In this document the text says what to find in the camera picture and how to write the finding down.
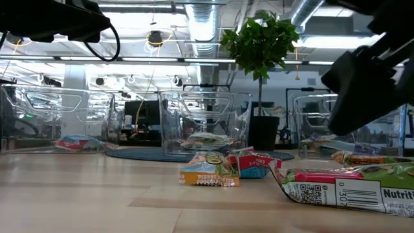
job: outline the nutri-grain bar wrapper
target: nutri-grain bar wrapper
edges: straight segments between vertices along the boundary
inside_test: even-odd
[[[283,192],[303,204],[335,206],[414,217],[414,163],[342,169],[289,169],[269,164]]]

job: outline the black cable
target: black cable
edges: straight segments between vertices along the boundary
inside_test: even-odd
[[[107,61],[107,62],[115,61],[119,56],[119,52],[121,51],[121,41],[119,39],[119,35],[118,35],[116,29],[114,28],[114,26],[112,26],[112,24],[111,24],[110,28],[114,32],[115,40],[116,40],[116,52],[115,52],[115,55],[111,59],[106,59],[103,56],[99,55],[97,52],[95,52],[95,50],[92,49],[92,47],[87,42],[83,42],[85,44],[85,46],[90,50],[91,53],[93,53],[95,56],[97,56],[102,61]]]
[[[6,37],[7,37],[7,33],[8,32],[3,32],[3,35],[1,36],[1,39],[0,39],[0,50],[1,50],[1,47],[3,47],[3,44],[5,43],[5,40],[6,40]]]

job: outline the desk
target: desk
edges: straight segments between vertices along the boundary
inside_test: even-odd
[[[91,154],[0,155],[4,233],[413,232],[414,219],[289,201],[272,175],[178,185],[184,164]],[[339,168],[294,159],[283,168]]]

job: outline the peanut butter snack package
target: peanut butter snack package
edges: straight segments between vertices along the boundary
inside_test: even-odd
[[[197,152],[180,170],[180,184],[238,187],[239,172],[219,152]]]

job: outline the plastic storage container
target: plastic storage container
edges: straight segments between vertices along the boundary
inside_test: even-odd
[[[301,158],[331,159],[333,153],[341,150],[360,155],[402,156],[404,144],[401,143],[401,137],[405,136],[405,123],[401,122],[400,109],[346,136],[337,136],[328,129],[337,96],[316,94],[294,99],[294,119]]]
[[[119,144],[122,119],[111,93],[1,86],[3,153],[101,153]]]
[[[196,151],[247,146],[250,94],[164,91],[159,99],[165,155],[185,156]]]

